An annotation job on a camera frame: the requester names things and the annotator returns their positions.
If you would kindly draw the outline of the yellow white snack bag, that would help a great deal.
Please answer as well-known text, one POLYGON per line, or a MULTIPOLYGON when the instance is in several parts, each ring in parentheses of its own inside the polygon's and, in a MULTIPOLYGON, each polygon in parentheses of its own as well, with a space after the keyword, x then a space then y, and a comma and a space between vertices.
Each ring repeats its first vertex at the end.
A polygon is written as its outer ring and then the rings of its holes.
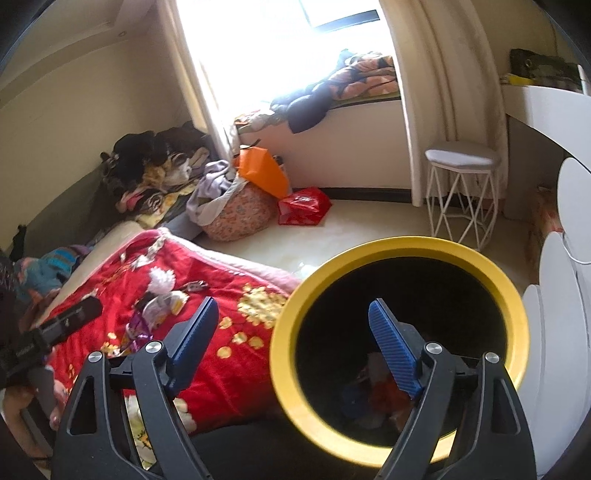
POLYGON ((139 309, 147 329, 157 329, 168 316, 177 316, 187 303, 189 296, 179 290, 157 295, 139 309))

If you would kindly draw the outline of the purple snack wrapper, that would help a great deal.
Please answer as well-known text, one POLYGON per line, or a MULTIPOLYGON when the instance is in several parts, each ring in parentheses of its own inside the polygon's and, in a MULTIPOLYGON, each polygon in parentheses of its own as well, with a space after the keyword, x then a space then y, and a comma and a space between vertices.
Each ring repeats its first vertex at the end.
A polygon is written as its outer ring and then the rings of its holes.
POLYGON ((135 353, 151 339, 152 333, 149 324, 138 311, 134 311, 130 321, 125 325, 120 353, 122 355, 135 353))

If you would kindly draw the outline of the red snack package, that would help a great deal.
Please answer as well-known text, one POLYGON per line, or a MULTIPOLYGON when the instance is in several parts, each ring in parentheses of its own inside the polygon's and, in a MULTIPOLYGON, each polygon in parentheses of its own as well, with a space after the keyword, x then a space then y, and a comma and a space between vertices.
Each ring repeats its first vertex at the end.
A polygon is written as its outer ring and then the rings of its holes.
POLYGON ((392 374, 372 387, 369 403, 374 411, 389 416, 413 407, 410 396, 399 388, 392 374))

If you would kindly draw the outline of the dark green snack wrapper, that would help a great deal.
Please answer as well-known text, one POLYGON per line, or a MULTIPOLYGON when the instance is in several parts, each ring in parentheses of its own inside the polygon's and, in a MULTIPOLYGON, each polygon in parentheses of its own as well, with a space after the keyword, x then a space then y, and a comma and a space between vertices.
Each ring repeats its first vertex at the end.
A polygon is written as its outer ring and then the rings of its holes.
POLYGON ((194 293, 208 289, 208 284, 204 280, 196 280, 185 283, 180 290, 185 293, 194 293))

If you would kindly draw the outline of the blue plastic bag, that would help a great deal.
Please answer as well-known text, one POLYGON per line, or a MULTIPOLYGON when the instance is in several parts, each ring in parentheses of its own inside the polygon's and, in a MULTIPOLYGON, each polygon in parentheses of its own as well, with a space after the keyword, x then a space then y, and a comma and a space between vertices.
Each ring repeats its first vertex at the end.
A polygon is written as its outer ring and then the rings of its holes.
POLYGON ((343 386, 339 395, 342 415, 349 419, 358 419, 371 413, 370 393, 372 384, 369 379, 356 379, 343 386))

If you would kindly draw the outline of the yellow rimmed black trash bin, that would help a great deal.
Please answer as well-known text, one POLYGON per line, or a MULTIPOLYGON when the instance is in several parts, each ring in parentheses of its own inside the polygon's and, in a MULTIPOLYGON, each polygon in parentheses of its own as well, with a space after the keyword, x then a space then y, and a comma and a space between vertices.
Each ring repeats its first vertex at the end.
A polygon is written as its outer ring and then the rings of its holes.
POLYGON ((270 372, 290 421, 382 478, 447 477, 532 449, 517 397, 528 320, 513 283, 463 245, 404 236, 318 268, 273 330, 270 372))

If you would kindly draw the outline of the red floral blanket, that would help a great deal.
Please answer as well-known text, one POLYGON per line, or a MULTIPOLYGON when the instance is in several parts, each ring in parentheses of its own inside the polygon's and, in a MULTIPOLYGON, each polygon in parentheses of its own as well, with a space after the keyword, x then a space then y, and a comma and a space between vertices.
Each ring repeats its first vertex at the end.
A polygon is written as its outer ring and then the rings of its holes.
POLYGON ((49 364, 69 398, 56 479, 262 479, 283 467, 273 329, 297 279, 192 246, 133 237, 56 308, 90 319, 49 364))

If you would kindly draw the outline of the floral laundry basket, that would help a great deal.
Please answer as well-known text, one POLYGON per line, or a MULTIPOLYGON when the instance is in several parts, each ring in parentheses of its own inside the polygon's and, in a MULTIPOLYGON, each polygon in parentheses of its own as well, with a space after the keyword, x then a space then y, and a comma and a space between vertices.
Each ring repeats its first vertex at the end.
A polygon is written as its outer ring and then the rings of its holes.
POLYGON ((266 229, 276 215, 276 198, 247 182, 242 190, 230 195, 221 213, 202 230, 213 241, 232 242, 266 229))

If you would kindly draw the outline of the white round chair back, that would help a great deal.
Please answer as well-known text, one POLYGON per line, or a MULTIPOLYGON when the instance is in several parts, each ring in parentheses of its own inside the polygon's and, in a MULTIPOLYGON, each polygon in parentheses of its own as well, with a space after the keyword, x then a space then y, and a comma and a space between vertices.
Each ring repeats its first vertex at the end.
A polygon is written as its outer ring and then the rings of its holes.
POLYGON ((530 352, 519 395, 540 479, 573 468, 590 443, 590 171, 574 158, 562 163, 557 206, 562 229, 546 236, 539 280, 522 297, 530 352))

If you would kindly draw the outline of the white lavender garment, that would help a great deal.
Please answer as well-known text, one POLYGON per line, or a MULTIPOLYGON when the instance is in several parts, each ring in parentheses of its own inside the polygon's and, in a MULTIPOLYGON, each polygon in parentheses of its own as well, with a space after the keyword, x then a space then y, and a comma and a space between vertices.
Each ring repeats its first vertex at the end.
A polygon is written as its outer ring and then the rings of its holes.
POLYGON ((226 160, 208 162, 204 175, 186 203, 190 221, 199 227, 211 225, 226 204, 246 186, 247 181, 226 160))

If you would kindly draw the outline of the red plastic bag on floor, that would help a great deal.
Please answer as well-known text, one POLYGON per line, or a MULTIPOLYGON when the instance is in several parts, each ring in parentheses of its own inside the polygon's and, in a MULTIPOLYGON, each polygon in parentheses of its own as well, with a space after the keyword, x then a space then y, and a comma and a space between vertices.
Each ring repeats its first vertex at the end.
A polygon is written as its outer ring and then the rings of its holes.
POLYGON ((279 202, 277 222, 286 226, 317 226, 332 207, 329 196, 317 187, 308 187, 279 202))

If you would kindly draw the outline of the pile of clothes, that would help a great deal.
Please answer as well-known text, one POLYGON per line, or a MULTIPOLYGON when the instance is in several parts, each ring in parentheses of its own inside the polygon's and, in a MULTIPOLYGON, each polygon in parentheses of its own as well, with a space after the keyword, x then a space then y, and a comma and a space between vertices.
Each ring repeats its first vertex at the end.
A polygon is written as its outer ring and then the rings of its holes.
POLYGON ((184 211, 206 164, 217 155, 211 136, 186 122, 126 134, 100 158, 102 181, 117 211, 151 229, 184 211))

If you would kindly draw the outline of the dark blue jacket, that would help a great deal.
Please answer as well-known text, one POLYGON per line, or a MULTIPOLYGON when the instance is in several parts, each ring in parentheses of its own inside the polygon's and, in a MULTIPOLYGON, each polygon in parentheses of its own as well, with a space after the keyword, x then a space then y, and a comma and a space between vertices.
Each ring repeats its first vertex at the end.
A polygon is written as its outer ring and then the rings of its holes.
POLYGON ((304 89, 277 97, 270 103, 270 110, 287 121, 294 134, 318 125, 332 108, 332 90, 325 82, 308 85, 304 89))

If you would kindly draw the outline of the orange patterned quilt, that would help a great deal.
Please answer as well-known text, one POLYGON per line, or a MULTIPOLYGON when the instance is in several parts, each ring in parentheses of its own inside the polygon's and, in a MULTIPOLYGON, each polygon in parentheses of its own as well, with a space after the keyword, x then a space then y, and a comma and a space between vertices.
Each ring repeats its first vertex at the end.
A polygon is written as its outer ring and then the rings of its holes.
POLYGON ((369 53, 349 57, 345 66, 327 79, 327 85, 335 101, 400 94, 391 55, 369 53))

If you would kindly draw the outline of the white desk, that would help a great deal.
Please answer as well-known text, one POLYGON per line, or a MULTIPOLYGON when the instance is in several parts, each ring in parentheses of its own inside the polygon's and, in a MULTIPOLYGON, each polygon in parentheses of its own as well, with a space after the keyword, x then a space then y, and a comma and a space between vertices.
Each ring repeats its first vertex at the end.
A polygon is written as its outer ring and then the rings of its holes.
POLYGON ((542 86, 501 86, 506 113, 537 130, 590 169, 591 98, 542 86))

